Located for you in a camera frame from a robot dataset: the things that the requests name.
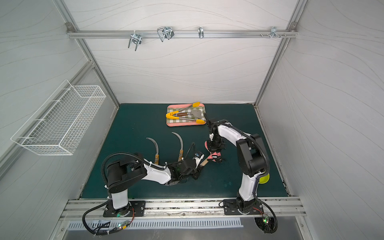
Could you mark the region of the pink rag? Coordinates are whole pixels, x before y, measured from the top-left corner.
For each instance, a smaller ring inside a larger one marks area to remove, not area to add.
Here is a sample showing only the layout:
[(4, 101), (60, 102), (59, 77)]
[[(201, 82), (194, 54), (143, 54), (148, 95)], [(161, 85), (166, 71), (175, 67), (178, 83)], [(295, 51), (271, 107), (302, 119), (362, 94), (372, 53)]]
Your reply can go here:
[(205, 148), (210, 153), (210, 155), (207, 157), (208, 161), (217, 162), (217, 163), (222, 162), (223, 159), (222, 159), (221, 152), (212, 152), (211, 150), (209, 150), (207, 141), (205, 141)]

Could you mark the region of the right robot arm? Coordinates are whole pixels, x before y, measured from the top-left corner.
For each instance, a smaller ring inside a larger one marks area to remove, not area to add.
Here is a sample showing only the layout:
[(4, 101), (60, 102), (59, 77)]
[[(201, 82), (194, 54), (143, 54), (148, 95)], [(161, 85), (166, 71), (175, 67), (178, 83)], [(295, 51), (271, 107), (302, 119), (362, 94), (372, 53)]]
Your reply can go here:
[(237, 148), (238, 163), (243, 175), (236, 205), (240, 213), (248, 214), (260, 202), (257, 198), (260, 179), (270, 173), (270, 161), (263, 140), (257, 134), (250, 135), (234, 127), (227, 120), (208, 121), (207, 124), (209, 139), (205, 145), (212, 160), (221, 159), (220, 152), (226, 148), (224, 140)]

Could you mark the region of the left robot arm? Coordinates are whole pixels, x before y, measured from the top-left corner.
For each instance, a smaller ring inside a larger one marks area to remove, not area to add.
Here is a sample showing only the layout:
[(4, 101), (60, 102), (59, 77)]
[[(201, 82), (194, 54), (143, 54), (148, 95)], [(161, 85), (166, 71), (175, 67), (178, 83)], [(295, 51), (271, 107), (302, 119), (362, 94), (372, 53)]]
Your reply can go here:
[(120, 210), (129, 205), (128, 189), (141, 180), (152, 181), (165, 186), (179, 184), (184, 178), (198, 172), (198, 165), (204, 154), (197, 152), (180, 162), (160, 166), (147, 161), (140, 153), (114, 153), (102, 163), (101, 173), (113, 208)]

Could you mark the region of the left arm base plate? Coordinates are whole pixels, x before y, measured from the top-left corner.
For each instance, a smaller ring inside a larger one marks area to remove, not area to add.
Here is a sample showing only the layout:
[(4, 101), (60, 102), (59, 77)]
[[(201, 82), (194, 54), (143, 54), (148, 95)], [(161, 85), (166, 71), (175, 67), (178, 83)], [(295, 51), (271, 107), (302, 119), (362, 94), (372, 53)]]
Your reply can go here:
[(128, 205), (119, 209), (115, 209), (113, 202), (107, 204), (104, 208), (104, 218), (123, 218), (123, 217), (143, 217), (145, 211), (145, 201), (129, 201)]

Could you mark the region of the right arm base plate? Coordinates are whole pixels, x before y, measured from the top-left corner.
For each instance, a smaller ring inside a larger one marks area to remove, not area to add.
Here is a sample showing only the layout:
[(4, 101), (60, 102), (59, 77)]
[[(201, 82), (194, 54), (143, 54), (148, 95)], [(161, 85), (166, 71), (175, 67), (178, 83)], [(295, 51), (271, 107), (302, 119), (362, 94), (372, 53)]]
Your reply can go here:
[(264, 215), (262, 205), (256, 201), (243, 201), (241, 198), (224, 199), (219, 203), (219, 207), (224, 209), (224, 214), (229, 215)]

